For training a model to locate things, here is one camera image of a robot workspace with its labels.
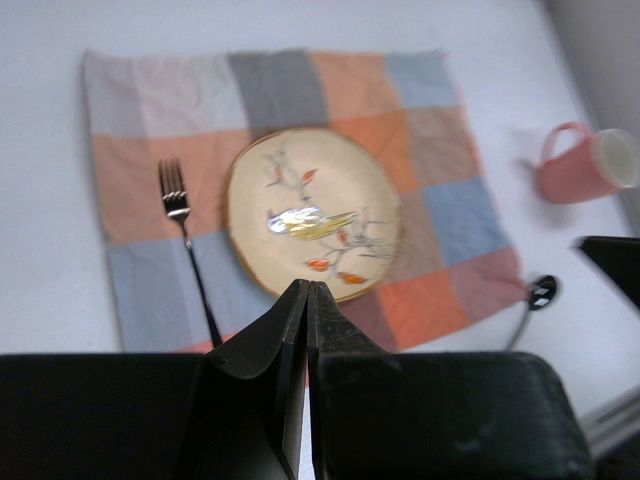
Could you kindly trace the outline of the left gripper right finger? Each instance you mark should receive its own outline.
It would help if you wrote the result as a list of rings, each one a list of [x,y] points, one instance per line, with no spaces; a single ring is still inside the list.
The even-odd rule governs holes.
[[[307,302],[312,458],[318,479],[398,479],[398,399],[388,354],[313,282]]]

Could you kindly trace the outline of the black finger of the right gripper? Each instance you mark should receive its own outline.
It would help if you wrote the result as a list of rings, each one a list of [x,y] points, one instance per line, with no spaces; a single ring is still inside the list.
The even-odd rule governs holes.
[[[587,236],[578,241],[577,248],[639,308],[638,238]]]

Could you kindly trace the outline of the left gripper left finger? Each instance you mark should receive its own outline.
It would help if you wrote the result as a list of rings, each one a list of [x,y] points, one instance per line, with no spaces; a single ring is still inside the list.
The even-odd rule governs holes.
[[[297,478],[307,297],[307,281],[293,281],[265,314],[207,354],[192,416],[193,478]]]

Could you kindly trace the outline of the black metal spoon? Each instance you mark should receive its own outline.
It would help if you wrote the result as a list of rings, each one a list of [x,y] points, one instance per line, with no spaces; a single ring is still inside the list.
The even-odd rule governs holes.
[[[532,315],[546,307],[554,300],[559,289],[559,280],[553,275],[543,275],[528,285],[526,308],[516,330],[508,340],[504,350],[511,351],[519,343],[525,333]]]

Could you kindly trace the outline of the pink ceramic mug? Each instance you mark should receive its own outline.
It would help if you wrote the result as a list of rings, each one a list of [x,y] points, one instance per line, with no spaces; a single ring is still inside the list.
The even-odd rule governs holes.
[[[538,194],[567,205],[639,186],[639,141],[621,129],[591,131],[580,122],[551,130],[535,174]]]

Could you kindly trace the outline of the beige bird pattern plate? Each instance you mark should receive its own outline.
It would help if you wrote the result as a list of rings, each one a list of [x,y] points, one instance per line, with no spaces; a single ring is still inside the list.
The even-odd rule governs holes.
[[[398,256],[400,199],[359,143],[326,128],[265,136],[234,161],[225,220],[249,275],[278,296],[294,279],[338,301],[377,287]]]

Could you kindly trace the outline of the dark metal fork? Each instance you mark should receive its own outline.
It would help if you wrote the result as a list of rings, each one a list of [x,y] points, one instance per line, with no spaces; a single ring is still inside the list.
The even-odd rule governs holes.
[[[161,200],[164,206],[166,217],[175,222],[182,232],[183,242],[193,270],[196,285],[201,298],[205,313],[207,326],[214,348],[223,343],[215,317],[213,315],[206,290],[196,259],[193,240],[188,231],[186,221],[191,213],[186,184],[183,171],[178,158],[160,160],[158,163],[159,186],[161,190]]]

